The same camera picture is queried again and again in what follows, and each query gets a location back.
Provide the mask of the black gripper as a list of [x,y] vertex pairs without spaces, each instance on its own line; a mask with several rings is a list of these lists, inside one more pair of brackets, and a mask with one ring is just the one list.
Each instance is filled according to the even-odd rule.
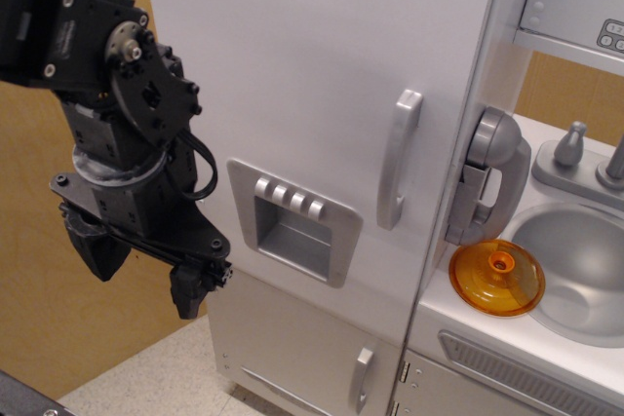
[[195,320],[208,288],[231,276],[229,242],[201,213],[191,150],[157,151],[126,170],[77,150],[75,170],[50,182],[68,238],[89,270],[108,282],[137,249],[170,264],[178,315]]

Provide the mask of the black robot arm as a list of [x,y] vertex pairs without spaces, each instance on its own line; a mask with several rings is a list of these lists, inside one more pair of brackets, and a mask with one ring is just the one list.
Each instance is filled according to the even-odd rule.
[[72,133],[74,169],[51,181],[68,237],[110,280],[133,250],[168,263],[178,314],[196,318],[231,275],[227,239],[198,202],[209,148],[190,130],[198,86],[133,0],[1,0],[1,78],[47,89]]

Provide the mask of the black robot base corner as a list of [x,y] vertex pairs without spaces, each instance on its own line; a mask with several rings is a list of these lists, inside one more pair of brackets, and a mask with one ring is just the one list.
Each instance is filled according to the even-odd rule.
[[1,414],[67,415],[66,409],[5,372],[1,372]]

